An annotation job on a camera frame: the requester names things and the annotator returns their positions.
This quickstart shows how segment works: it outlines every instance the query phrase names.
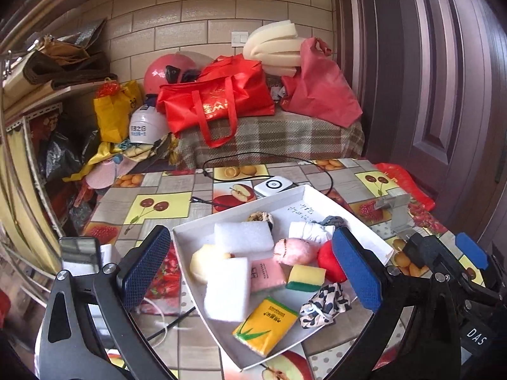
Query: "yellow tissue pack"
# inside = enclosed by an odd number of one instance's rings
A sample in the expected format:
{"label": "yellow tissue pack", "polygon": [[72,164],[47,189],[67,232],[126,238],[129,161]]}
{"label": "yellow tissue pack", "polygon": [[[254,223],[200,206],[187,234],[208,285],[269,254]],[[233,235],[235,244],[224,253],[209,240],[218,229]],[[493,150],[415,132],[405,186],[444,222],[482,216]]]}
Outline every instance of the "yellow tissue pack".
{"label": "yellow tissue pack", "polygon": [[266,297],[232,334],[255,353],[267,357],[297,319],[297,312]]}

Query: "red tote bag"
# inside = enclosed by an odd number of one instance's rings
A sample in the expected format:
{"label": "red tote bag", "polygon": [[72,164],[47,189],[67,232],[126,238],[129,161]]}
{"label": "red tote bag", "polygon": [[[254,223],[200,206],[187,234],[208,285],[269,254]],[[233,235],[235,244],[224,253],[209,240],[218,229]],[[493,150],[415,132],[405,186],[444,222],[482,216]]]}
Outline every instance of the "red tote bag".
{"label": "red tote bag", "polygon": [[[242,54],[219,57],[196,82],[161,86],[156,107],[175,134],[199,125],[211,148],[234,137],[238,117],[275,114],[260,62],[245,60]],[[231,134],[212,140],[207,121],[218,118],[229,119]]]}
{"label": "red tote bag", "polygon": [[289,95],[291,88],[293,95],[280,105],[290,113],[350,127],[363,112],[340,67],[327,57],[330,54],[320,38],[308,38],[301,44],[301,75],[282,78]]}

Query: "pink cloth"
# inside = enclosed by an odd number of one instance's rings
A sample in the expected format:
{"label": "pink cloth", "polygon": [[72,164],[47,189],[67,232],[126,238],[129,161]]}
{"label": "pink cloth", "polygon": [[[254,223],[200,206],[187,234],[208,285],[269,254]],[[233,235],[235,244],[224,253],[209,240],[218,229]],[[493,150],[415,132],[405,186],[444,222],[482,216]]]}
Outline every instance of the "pink cloth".
{"label": "pink cloth", "polygon": [[348,128],[363,111],[340,67],[329,55],[331,50],[319,38],[308,38],[301,44],[301,74],[282,77],[287,95],[292,98],[282,100],[280,106],[290,113]]}
{"label": "pink cloth", "polygon": [[89,188],[95,190],[111,186],[118,177],[128,174],[137,165],[136,161],[124,157],[120,164],[113,160],[98,163],[85,177]]}
{"label": "pink cloth", "polygon": [[301,238],[282,238],[275,244],[273,258],[287,265],[308,264],[315,260],[316,248]]}

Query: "yellow sponge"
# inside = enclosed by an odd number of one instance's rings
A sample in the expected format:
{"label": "yellow sponge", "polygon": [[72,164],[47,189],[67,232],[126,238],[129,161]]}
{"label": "yellow sponge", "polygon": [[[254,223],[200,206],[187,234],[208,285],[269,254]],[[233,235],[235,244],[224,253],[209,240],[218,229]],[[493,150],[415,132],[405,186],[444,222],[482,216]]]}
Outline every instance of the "yellow sponge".
{"label": "yellow sponge", "polygon": [[295,265],[288,277],[287,289],[297,291],[317,291],[325,280],[325,269],[308,265]]}

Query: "blue gripper pad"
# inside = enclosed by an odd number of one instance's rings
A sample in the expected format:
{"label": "blue gripper pad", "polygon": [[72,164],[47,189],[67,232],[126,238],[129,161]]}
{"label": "blue gripper pad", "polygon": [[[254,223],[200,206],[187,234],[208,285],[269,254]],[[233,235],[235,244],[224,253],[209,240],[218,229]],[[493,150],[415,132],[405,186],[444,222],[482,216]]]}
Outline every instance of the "blue gripper pad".
{"label": "blue gripper pad", "polygon": [[164,226],[151,230],[139,247],[130,249],[119,264],[116,282],[126,311],[141,304],[150,283],[169,252],[171,234]]}
{"label": "blue gripper pad", "polygon": [[380,281],[344,235],[343,228],[338,228],[334,232],[331,246],[336,260],[340,263],[363,307],[376,313],[382,302]]}
{"label": "blue gripper pad", "polygon": [[488,268],[488,256],[470,237],[465,233],[456,236],[456,247],[460,249],[465,256],[478,269],[485,270]]}

